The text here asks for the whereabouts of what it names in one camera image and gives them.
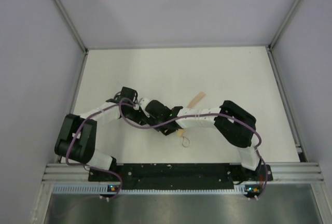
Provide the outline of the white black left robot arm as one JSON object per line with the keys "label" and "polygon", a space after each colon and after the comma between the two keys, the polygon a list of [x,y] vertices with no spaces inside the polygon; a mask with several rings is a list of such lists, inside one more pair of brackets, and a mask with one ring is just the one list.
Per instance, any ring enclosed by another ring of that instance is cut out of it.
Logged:
{"label": "white black left robot arm", "polygon": [[97,130],[121,116],[142,125],[143,114],[135,107],[137,103],[137,91],[122,87],[112,99],[97,108],[80,115],[66,115],[54,147],[55,154],[64,157],[69,165],[87,165],[103,174],[122,176],[116,159],[96,149]]}

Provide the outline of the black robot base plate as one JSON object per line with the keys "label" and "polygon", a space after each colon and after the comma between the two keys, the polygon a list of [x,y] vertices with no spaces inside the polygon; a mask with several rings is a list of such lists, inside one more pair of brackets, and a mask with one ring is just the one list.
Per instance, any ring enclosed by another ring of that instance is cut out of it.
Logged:
{"label": "black robot base plate", "polygon": [[272,181],[269,165],[253,172],[234,163],[118,164],[123,190],[233,189],[235,183]]}

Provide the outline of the beige and black folding umbrella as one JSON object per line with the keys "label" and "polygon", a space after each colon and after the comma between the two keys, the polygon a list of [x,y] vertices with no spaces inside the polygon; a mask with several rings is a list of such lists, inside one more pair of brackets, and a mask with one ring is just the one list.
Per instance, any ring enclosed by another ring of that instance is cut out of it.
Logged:
{"label": "beige and black folding umbrella", "polygon": [[[187,105],[187,108],[194,108],[204,97],[206,96],[205,92],[199,92]],[[187,138],[184,133],[185,129],[177,130],[175,133],[171,134],[171,137],[179,139],[181,141],[181,146],[188,148],[190,146],[190,139]]]}

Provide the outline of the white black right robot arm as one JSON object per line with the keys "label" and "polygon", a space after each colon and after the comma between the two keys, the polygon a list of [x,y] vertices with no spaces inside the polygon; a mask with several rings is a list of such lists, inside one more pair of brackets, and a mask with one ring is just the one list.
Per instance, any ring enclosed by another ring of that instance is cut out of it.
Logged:
{"label": "white black right robot arm", "polygon": [[147,124],[156,125],[155,130],[164,135],[189,128],[216,129],[237,148],[244,169],[255,172],[261,165],[252,141],[256,118],[232,101],[207,109],[182,106],[170,109],[158,100],[143,98],[140,108],[147,117]]}

